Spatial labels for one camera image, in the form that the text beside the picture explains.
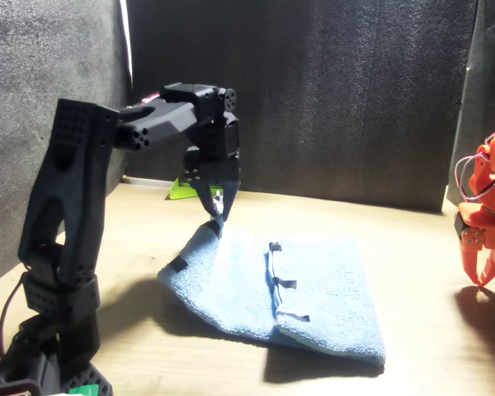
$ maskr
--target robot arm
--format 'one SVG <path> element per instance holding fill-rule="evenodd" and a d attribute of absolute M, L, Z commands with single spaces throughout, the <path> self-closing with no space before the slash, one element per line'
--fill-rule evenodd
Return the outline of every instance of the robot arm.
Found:
<path fill-rule="evenodd" d="M 121 112 L 59 100 L 18 250 L 28 269 L 22 276 L 27 305 L 38 315 L 21 324 L 1 356 L 0 395 L 59 394 L 84 384 L 112 395 L 90 363 L 99 348 L 95 266 L 111 150 L 144 151 L 186 134 L 195 145 L 184 157 L 186 178 L 213 216 L 210 183 L 224 188 L 226 220 L 240 185 L 235 102 L 233 90 L 179 83 Z"/>

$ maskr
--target black foam wall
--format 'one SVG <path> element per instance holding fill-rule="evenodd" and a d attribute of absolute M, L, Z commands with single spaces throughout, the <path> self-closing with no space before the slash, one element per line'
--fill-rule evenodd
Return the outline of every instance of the black foam wall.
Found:
<path fill-rule="evenodd" d="M 475 0 L 129 3 L 134 99 L 177 81 L 238 93 L 242 187 L 439 210 Z M 188 142 L 135 155 L 173 180 Z"/>
<path fill-rule="evenodd" d="M 0 0 L 0 276 L 19 262 L 26 207 L 57 100 L 126 105 L 122 39 L 117 0 Z M 125 162 L 114 150 L 109 191 Z"/>

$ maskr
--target green object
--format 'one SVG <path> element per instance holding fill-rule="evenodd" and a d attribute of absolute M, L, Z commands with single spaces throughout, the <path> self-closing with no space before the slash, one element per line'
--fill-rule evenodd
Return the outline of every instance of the green object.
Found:
<path fill-rule="evenodd" d="M 211 193 L 214 195 L 216 191 L 220 191 L 220 194 L 224 194 L 224 189 L 217 186 L 211 186 Z M 183 198 L 192 198 L 193 196 L 198 196 L 196 190 L 191 188 L 187 183 L 181 183 L 180 179 L 176 179 L 171 188 L 168 189 L 169 200 L 181 200 Z"/>
<path fill-rule="evenodd" d="M 78 388 L 70 389 L 68 394 L 83 394 L 84 396 L 97 396 L 99 394 L 99 385 L 83 385 Z"/>

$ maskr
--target wooden table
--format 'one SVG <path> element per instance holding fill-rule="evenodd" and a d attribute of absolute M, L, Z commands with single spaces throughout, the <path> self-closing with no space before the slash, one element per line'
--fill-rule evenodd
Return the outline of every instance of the wooden table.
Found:
<path fill-rule="evenodd" d="M 196 198 L 166 195 L 166 187 L 120 184 L 106 200 L 94 363 L 116 395 L 495 395 L 495 280 L 479 292 L 464 274 L 449 202 L 443 214 L 426 214 L 238 193 L 231 229 L 356 239 L 387 349 L 378 374 L 223 336 L 185 309 L 156 275 L 208 216 Z M 0 312 L 22 269 L 0 279 Z M 6 340 L 32 314 L 19 292 Z"/>

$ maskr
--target towel tag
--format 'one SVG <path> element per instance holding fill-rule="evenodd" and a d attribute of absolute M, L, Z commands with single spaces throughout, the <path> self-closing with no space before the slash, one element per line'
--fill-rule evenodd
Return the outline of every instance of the towel tag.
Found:
<path fill-rule="evenodd" d="M 297 280 L 284 280 L 278 276 L 273 276 L 273 284 L 281 285 L 286 289 L 297 289 Z"/>
<path fill-rule="evenodd" d="M 174 260 L 169 263 L 169 266 L 176 272 L 185 270 L 189 264 L 183 260 L 180 256 L 177 256 Z"/>
<path fill-rule="evenodd" d="M 279 308 L 277 308 L 277 312 L 276 312 L 277 316 L 279 315 L 283 315 L 283 316 L 289 316 L 293 319 L 297 319 L 299 320 L 300 322 L 309 322 L 310 321 L 310 315 L 305 315 L 305 314 L 302 314 L 302 313 L 299 313 L 297 311 L 293 311 L 291 309 L 286 309 L 286 307 L 280 305 Z"/>

